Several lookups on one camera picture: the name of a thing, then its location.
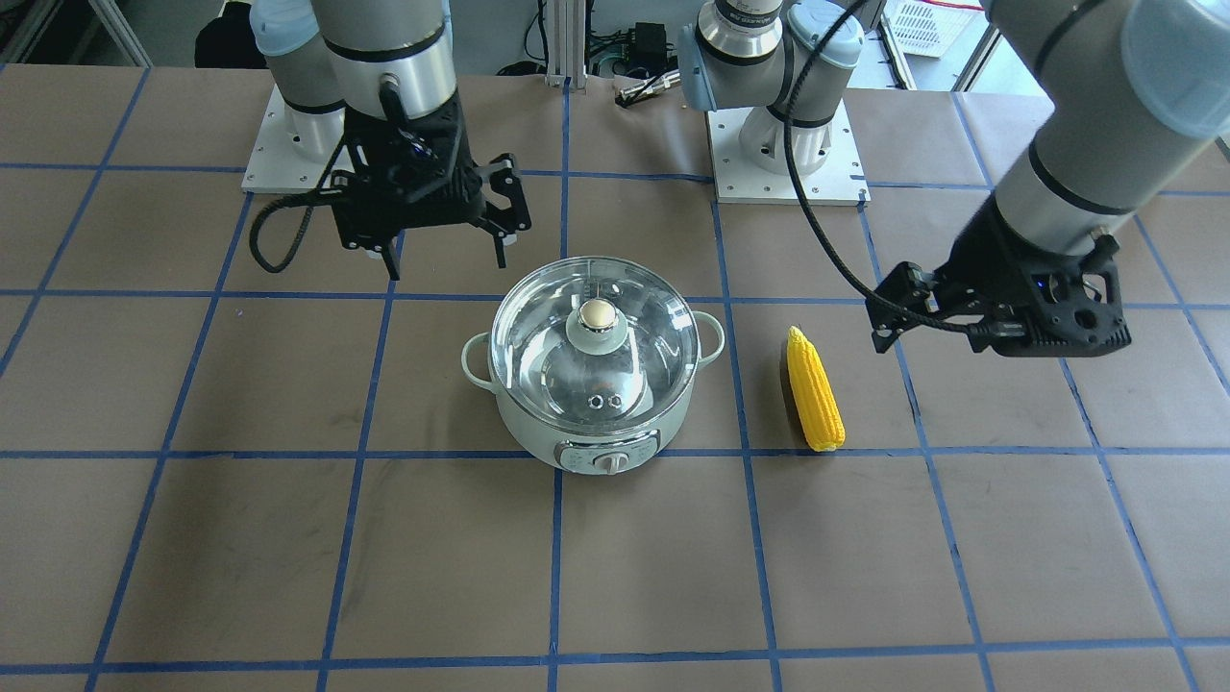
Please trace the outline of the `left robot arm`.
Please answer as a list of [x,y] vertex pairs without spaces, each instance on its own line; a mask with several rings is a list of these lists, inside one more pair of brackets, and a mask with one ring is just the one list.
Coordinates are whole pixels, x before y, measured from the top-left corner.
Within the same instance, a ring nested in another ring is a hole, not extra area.
[[[819,161],[863,44],[861,2],[707,1],[676,41],[694,109],[752,107],[744,150],[792,186]],[[1225,1],[986,1],[1053,112],[926,272],[865,297],[877,352],[918,327],[1006,358],[1098,358],[1132,340],[1116,230],[1228,132]]]

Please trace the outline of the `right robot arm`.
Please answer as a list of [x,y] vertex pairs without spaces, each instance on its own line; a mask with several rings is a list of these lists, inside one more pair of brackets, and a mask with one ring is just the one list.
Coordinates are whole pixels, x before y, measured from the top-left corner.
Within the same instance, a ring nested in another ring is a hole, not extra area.
[[[264,272],[294,261],[320,206],[343,248],[378,256],[394,281],[394,240],[418,227],[474,225],[506,268],[506,246],[533,225],[526,194],[513,155],[474,161],[442,2],[255,1],[248,22],[293,122],[326,130],[316,183],[251,224],[248,250]],[[260,232],[289,209],[303,209],[303,222],[284,258],[266,259]]]

